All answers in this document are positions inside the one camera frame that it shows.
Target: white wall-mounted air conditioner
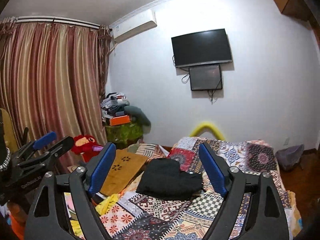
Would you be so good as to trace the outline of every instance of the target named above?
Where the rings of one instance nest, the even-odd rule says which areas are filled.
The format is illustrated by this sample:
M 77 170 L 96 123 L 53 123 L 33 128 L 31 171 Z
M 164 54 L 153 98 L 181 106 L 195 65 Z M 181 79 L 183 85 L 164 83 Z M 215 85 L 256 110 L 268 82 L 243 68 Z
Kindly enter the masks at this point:
M 143 11 L 113 28 L 113 38 L 120 43 L 134 35 L 157 27 L 156 16 L 152 10 Z

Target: yellow arch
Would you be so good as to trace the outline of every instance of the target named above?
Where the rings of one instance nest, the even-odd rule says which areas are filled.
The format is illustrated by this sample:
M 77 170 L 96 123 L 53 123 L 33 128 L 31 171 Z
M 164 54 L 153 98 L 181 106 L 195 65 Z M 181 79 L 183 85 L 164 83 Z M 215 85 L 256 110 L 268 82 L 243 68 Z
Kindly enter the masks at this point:
M 212 134 L 214 135 L 214 137 L 217 139 L 217 140 L 222 140 L 222 141 L 225 141 L 226 139 L 224 138 L 223 134 L 218 130 L 218 128 L 210 123 L 210 122 L 202 122 L 201 124 L 199 124 L 193 131 L 192 133 L 189 135 L 190 137 L 193 137 L 193 136 L 198 136 L 200 134 L 200 132 L 203 130 L 203 129 L 209 129 Z

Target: black tv screen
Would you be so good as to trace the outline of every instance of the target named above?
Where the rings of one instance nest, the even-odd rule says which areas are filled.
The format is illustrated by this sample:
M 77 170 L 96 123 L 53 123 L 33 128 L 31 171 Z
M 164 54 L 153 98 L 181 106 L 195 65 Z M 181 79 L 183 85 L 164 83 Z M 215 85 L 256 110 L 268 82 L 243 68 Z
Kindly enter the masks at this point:
M 192 91 L 222 89 L 222 76 L 219 65 L 190 67 L 189 73 Z
M 185 34 L 171 41 L 176 67 L 232 61 L 225 29 Z

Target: metal bolt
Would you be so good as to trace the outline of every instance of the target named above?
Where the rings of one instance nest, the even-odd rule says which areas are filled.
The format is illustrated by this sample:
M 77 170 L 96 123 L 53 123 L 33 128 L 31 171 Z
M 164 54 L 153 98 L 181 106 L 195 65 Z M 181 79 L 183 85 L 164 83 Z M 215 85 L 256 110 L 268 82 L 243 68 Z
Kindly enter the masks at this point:
M 52 175 L 53 175 L 52 171 L 48 171 L 48 172 L 45 173 L 44 176 L 45 176 L 46 178 L 50 178 Z
M 266 172 L 266 171 L 264 171 L 262 173 L 262 176 L 265 177 L 265 178 L 270 178 L 270 174 L 268 172 Z
M 84 172 L 84 171 L 85 171 L 85 167 L 80 166 L 80 167 L 76 168 L 76 171 L 77 171 L 78 173 Z
M 236 167 L 236 166 L 231 166 L 230 167 L 230 171 L 233 172 L 233 173 L 237 173 L 237 172 L 239 172 L 239 168 Z

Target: metal chain bracelet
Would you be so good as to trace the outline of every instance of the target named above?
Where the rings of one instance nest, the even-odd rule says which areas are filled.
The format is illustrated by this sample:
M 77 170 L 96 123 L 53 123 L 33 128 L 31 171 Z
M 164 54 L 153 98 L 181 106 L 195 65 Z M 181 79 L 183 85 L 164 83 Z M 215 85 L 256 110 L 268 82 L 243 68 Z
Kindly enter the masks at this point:
M 11 157 L 10 150 L 9 148 L 7 148 L 7 156 L 5 157 L 4 162 L 0 165 L 0 172 L 7 170 L 8 164 L 10 162 L 10 157 Z

